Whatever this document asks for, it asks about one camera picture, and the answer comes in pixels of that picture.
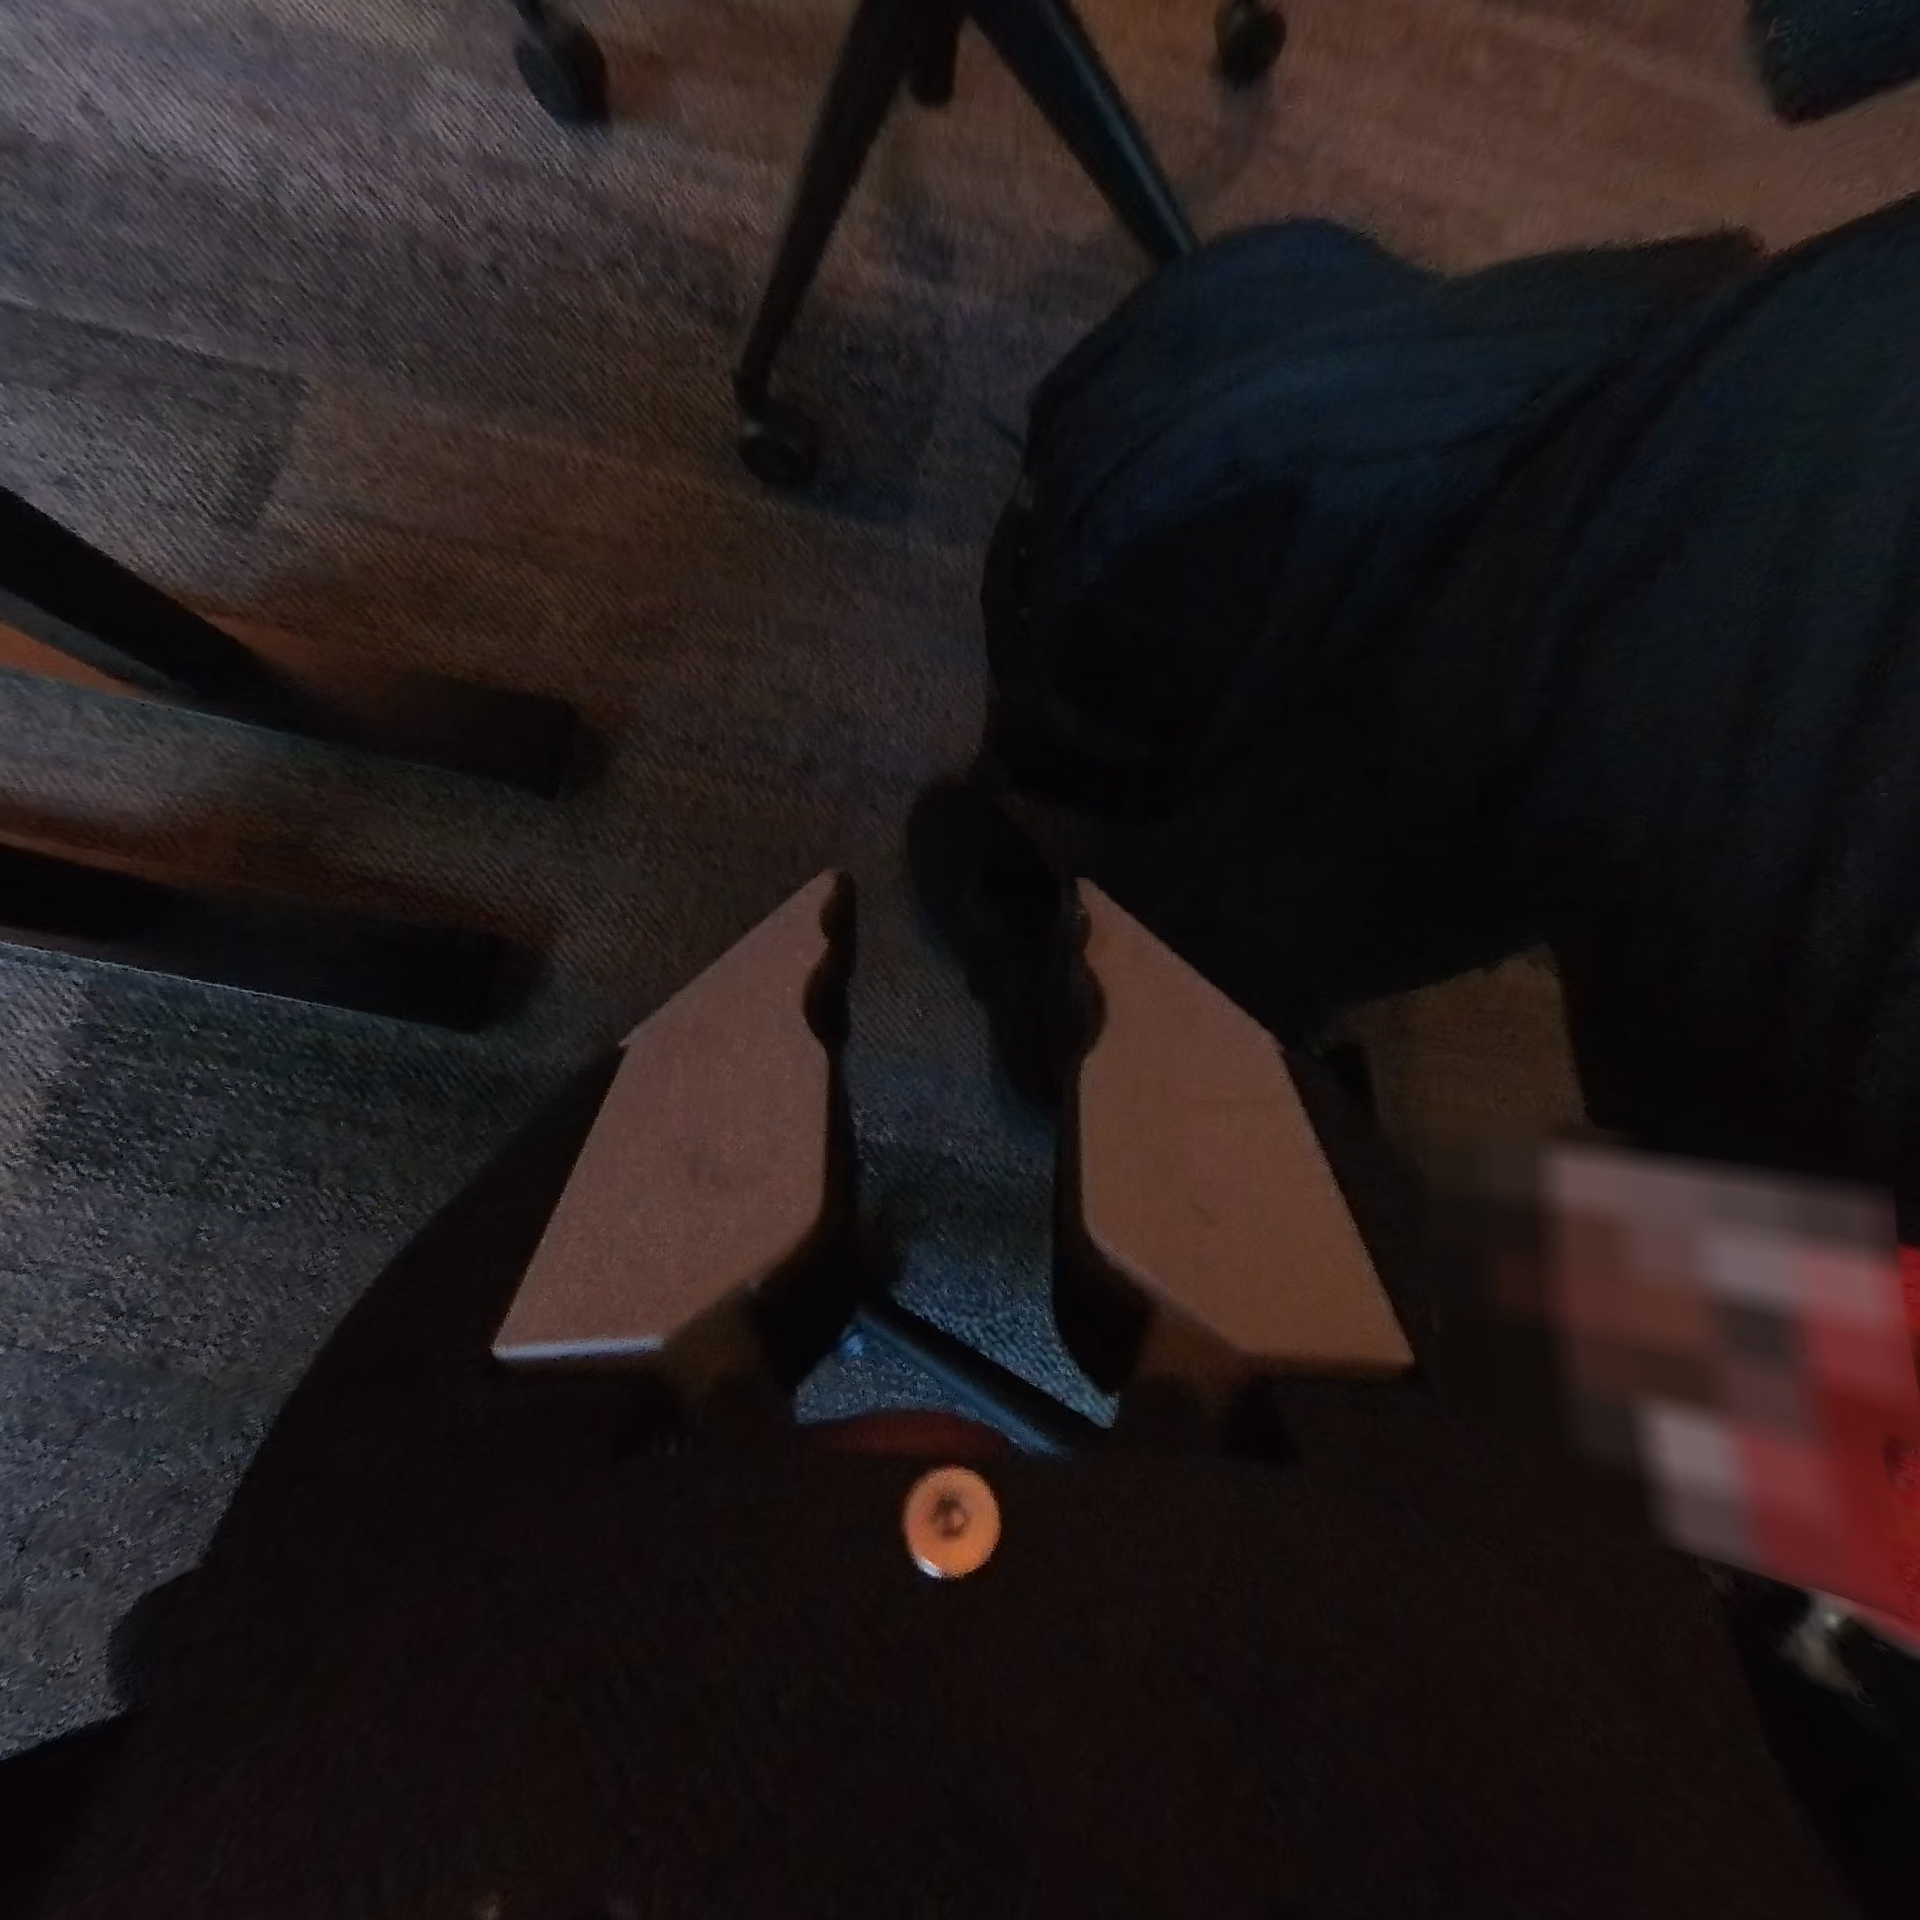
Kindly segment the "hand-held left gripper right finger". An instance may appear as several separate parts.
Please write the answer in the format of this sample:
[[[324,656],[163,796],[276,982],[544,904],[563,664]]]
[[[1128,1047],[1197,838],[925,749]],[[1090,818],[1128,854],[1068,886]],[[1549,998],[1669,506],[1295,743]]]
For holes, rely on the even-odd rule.
[[[1282,1047],[1090,879],[1068,934],[1052,1304],[1076,1366],[1117,1400],[1407,1375]]]

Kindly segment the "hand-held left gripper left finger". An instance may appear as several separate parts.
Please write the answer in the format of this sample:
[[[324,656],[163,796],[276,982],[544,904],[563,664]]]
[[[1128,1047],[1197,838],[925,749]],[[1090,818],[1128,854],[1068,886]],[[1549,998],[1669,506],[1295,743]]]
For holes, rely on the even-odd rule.
[[[832,1343],[854,911],[822,870],[624,1037],[491,1359],[802,1375]]]

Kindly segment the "person's dark clothed torso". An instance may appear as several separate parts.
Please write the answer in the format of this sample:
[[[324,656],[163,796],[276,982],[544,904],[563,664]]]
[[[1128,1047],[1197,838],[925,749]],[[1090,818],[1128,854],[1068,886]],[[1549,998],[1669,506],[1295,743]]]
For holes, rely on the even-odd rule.
[[[1917,221],[1163,270],[1037,385],[919,897],[1052,1109],[1090,878],[1288,1041],[1544,951],[1636,1148],[1915,1210]]]

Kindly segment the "red black ID badge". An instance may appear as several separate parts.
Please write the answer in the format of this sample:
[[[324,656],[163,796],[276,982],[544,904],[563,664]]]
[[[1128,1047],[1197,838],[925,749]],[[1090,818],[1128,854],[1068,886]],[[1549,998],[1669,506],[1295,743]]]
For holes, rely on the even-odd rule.
[[[1917,1397],[1915,1246],[1781,1260],[1766,1308],[1786,1384],[1743,1390],[1728,1426],[1739,1566],[1781,1578],[1915,1646]]]

